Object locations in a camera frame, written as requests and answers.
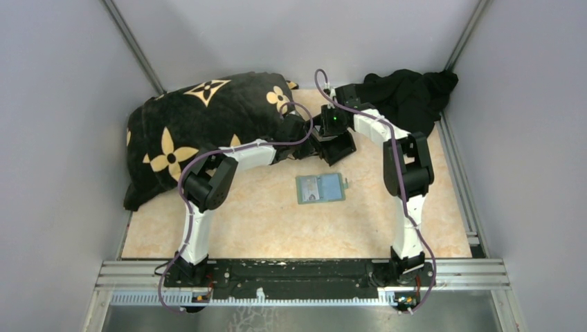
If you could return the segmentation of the green leather card holder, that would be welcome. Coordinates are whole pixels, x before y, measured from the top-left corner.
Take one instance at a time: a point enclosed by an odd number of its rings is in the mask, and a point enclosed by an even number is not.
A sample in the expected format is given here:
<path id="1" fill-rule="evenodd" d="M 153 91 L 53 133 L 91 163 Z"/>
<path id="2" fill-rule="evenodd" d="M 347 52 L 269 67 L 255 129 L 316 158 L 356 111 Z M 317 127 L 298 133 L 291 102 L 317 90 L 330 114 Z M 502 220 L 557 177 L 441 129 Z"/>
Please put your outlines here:
<path id="1" fill-rule="evenodd" d="M 318 186 L 320 198 L 317 201 L 302 202 L 300 192 L 300 179 L 306 176 L 315 176 L 318 178 Z M 345 191 L 349 187 L 348 180 L 343 177 L 341 173 L 329 173 L 319 175 L 306 175 L 296 177 L 296 194 L 299 205 L 313 204 L 313 203 L 331 203 L 336 201 L 344 201 L 346 199 Z"/>

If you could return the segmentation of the white VIP card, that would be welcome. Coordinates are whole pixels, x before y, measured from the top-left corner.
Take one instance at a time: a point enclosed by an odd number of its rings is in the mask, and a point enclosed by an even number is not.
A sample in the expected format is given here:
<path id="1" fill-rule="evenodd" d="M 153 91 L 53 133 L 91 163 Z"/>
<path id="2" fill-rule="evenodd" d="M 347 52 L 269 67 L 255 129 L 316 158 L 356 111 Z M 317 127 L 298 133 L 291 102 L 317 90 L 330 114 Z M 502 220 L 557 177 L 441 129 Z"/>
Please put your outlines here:
<path id="1" fill-rule="evenodd" d="M 317 201 L 320 198 L 318 178 L 315 176 L 306 176 L 300 179 L 300 192 L 302 202 Z"/>

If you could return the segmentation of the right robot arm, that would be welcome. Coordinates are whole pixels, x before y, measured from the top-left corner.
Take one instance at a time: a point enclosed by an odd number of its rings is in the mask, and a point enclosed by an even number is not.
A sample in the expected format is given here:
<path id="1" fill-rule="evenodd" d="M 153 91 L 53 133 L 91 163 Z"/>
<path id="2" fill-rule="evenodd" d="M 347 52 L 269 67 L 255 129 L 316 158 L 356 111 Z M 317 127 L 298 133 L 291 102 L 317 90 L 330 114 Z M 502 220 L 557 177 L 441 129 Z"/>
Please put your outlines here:
<path id="1" fill-rule="evenodd" d="M 422 210 L 434 181 L 427 137 L 397 128 L 372 106 L 364 110 L 343 106 L 331 91 L 318 91 L 328 105 L 351 113 L 353 130 L 382 149 L 383 181 L 397 202 L 389 275 L 396 284 L 407 285 L 425 267 Z"/>

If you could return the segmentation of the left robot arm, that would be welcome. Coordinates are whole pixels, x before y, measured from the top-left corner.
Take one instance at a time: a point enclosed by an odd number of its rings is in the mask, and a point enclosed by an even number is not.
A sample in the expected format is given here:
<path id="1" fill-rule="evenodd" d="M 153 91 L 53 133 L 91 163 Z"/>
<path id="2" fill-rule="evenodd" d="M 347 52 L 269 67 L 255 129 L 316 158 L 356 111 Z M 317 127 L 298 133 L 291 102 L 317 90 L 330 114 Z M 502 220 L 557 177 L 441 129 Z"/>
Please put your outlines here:
<path id="1" fill-rule="evenodd" d="M 310 138 L 315 121 L 288 113 L 273 138 L 258 138 L 234 147 L 211 147 L 199 152 L 182 171 L 178 191 L 185 203 L 183 241 L 170 266 L 191 286 L 208 276 L 206 260 L 213 215 L 228 198 L 235 175 L 276 164 L 299 150 Z"/>

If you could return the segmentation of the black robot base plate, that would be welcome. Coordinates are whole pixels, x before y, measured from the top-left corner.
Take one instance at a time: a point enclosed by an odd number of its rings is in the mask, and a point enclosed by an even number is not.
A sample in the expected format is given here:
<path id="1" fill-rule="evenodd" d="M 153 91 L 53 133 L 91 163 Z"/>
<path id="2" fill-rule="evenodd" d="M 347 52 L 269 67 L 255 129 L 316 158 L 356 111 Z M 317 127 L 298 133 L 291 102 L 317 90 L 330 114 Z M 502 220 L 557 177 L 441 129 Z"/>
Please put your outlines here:
<path id="1" fill-rule="evenodd" d="M 432 265 L 425 263 L 416 278 L 405 284 L 390 277 L 388 259 L 207 259 L 201 280 L 187 279 L 170 267 L 167 288 L 195 287 L 211 292 L 213 299 L 347 300 L 376 299 L 379 291 L 398 286 L 430 285 Z"/>

